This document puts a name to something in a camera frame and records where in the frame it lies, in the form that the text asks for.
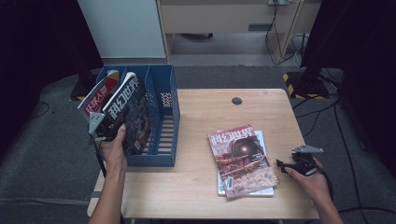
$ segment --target small black circle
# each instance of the small black circle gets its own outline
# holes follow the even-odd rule
[[[233,102],[233,104],[235,104],[235,105],[241,105],[241,104],[242,104],[242,99],[239,98],[239,97],[234,97],[234,98],[232,99],[232,102]]]

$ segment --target power outlet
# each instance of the power outlet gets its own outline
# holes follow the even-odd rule
[[[269,6],[274,6],[277,4],[278,6],[286,6],[290,3],[290,0],[268,0]]]

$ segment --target wooden table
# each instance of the wooden table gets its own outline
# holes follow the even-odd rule
[[[293,147],[304,143],[283,90],[178,90],[180,127],[174,168],[130,167],[126,175],[122,213],[132,218],[318,218],[300,186],[276,167],[276,159],[291,162]],[[234,105],[232,99],[242,99]],[[209,133],[251,124],[262,130],[269,162],[279,185],[273,198],[218,196],[217,168]],[[94,192],[104,183],[99,174]],[[98,198],[92,198],[88,215]]]

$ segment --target red magazine cover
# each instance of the red magazine cover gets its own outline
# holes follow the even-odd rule
[[[279,183],[250,125],[211,133],[208,138],[228,198]]]
[[[85,99],[79,104],[78,110],[86,120],[90,120],[91,112],[102,112],[102,104],[119,87],[120,72],[116,70],[107,71],[105,76],[88,93]]]

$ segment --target book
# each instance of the book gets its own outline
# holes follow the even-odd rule
[[[267,152],[265,150],[265,144],[264,144],[264,137],[262,135],[262,131],[254,131],[256,134],[258,140],[259,140],[259,145],[264,153],[264,155],[267,155]],[[219,196],[226,196],[225,190],[224,190],[224,185],[221,181],[219,172],[218,172],[218,187],[219,187]],[[246,196],[255,196],[255,197],[273,197],[275,195],[274,193],[274,188],[268,188],[268,189],[262,189],[259,191],[251,192],[247,194]]]
[[[120,84],[120,72],[108,70],[107,75],[99,81],[78,105],[78,111],[89,121],[91,112],[102,111],[102,105],[117,90]]]
[[[103,112],[111,123],[125,123],[124,153],[141,154],[149,141],[151,123],[146,91],[135,73],[127,73]]]
[[[279,183],[250,125],[210,133],[208,139],[228,198]]]

